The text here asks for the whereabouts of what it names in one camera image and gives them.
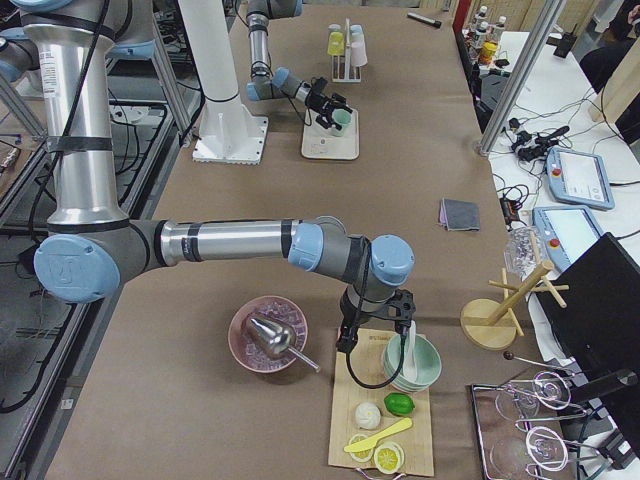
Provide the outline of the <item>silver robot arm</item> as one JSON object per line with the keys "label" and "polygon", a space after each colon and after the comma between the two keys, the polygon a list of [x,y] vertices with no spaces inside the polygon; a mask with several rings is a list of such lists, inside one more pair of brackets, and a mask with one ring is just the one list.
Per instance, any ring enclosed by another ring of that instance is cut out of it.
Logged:
{"label": "silver robot arm", "polygon": [[269,51],[269,23],[271,20],[293,18],[303,10],[302,1],[250,0],[247,2],[245,22],[248,29],[251,56],[251,81],[247,83],[247,96],[252,101],[278,98],[298,100],[316,113],[315,122],[325,130],[334,129],[344,132],[337,121],[338,113],[343,110],[351,114],[353,110],[345,97],[334,93],[327,96],[324,89],[328,81],[314,78],[307,82],[289,69],[272,69]]}
{"label": "silver robot arm", "polygon": [[401,238],[350,236],[332,217],[176,223],[133,220],[122,210],[105,58],[143,39],[153,19],[147,1],[22,1],[22,26],[39,53],[46,105],[46,148],[56,208],[34,256],[40,283],[68,303],[91,303],[127,281],[182,261],[280,256],[346,284],[337,349],[348,353],[359,326],[391,320],[400,335],[415,310],[403,283],[414,265]]}

